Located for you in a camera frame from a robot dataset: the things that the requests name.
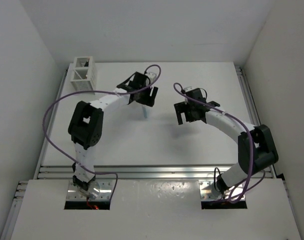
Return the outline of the light blue makeup pen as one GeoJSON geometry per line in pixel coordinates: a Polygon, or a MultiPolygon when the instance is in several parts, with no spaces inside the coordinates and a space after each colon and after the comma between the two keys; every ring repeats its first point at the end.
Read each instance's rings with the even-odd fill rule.
{"type": "Polygon", "coordinates": [[[145,119],[149,118],[149,110],[146,106],[142,106],[143,116],[145,119]]]}

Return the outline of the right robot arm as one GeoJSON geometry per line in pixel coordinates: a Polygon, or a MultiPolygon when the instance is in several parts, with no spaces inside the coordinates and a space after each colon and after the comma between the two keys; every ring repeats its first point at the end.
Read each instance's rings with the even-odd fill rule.
{"type": "Polygon", "coordinates": [[[253,125],[225,111],[215,101],[208,101],[201,88],[182,88],[174,84],[174,90],[185,99],[174,105],[178,124],[202,121],[230,137],[238,148],[238,160],[226,172],[216,175],[212,192],[222,196],[228,189],[244,184],[248,189],[252,175],[263,171],[279,160],[272,132],[265,124],[253,125]]]}

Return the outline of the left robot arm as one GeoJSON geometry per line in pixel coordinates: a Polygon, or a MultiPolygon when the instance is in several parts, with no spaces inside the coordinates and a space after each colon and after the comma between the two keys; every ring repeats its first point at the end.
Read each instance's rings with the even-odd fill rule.
{"type": "Polygon", "coordinates": [[[84,192],[89,191],[91,183],[95,180],[94,146],[101,139],[104,117],[134,101],[152,107],[158,88],[152,87],[151,84],[158,78],[159,75],[153,72],[135,72],[117,85],[113,94],[105,95],[98,100],[77,103],[68,133],[75,149],[73,183],[84,192]]]}

